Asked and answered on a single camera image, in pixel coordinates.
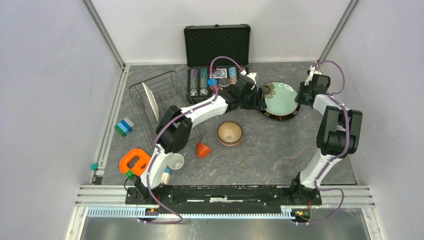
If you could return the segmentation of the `mint green flower plate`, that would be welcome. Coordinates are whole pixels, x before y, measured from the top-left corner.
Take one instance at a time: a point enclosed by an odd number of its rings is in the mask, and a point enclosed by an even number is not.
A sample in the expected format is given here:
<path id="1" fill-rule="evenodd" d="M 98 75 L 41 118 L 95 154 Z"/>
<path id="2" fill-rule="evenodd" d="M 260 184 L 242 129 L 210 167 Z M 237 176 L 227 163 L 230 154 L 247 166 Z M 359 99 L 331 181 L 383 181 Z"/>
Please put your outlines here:
<path id="1" fill-rule="evenodd" d="M 295 102 L 297 92 L 288 84 L 283 82 L 268 82 L 263 86 L 267 112 L 284 116 L 293 112 L 298 103 Z"/>

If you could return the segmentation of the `white plate teal rim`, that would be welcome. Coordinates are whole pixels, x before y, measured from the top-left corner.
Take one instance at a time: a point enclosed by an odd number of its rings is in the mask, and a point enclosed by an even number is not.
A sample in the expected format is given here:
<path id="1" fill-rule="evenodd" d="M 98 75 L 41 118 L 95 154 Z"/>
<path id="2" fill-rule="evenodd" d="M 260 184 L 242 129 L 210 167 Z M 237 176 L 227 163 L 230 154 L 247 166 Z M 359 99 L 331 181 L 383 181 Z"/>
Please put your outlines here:
<path id="1" fill-rule="evenodd" d="M 147 99 L 149 101 L 149 104 L 154 114 L 154 117 L 156 119 L 156 122 L 158 123 L 160 121 L 160 111 L 159 111 L 159 107 L 155 99 L 155 96 L 153 94 L 153 91 L 144 81 L 142 82 L 142 86 L 147 95 Z"/>

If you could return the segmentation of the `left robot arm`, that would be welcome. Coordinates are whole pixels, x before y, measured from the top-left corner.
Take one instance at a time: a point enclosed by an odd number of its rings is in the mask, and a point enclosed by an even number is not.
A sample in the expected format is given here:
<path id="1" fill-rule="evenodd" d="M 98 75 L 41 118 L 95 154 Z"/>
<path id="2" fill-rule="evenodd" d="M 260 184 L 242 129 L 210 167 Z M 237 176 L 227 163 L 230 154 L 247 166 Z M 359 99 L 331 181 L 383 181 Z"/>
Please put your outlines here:
<path id="1" fill-rule="evenodd" d="M 266 107 L 264 91 L 257 86 L 257 73 L 241 75 L 236 84 L 212 97 L 189 107 L 170 106 L 156 128 L 154 149 L 146 170 L 135 181 L 138 197 L 145 204 L 157 198 L 155 189 L 161 183 L 173 155 L 185 148 L 191 131 L 204 121 L 237 109 L 263 110 Z"/>

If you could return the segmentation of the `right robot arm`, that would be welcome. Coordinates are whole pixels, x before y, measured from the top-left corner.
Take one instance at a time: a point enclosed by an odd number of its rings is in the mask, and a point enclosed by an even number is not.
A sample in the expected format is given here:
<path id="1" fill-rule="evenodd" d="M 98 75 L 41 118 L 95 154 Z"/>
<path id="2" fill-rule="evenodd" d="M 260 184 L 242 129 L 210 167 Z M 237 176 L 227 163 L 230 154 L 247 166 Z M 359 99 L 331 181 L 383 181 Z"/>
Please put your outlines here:
<path id="1" fill-rule="evenodd" d="M 311 70 L 300 83 L 295 102 L 310 106 L 322 115 L 316 136 L 317 151 L 308 166 L 292 180 L 289 199 L 302 204 L 320 192 L 321 180 L 330 169 L 359 147 L 363 113 L 350 109 L 328 94 L 331 78 Z"/>

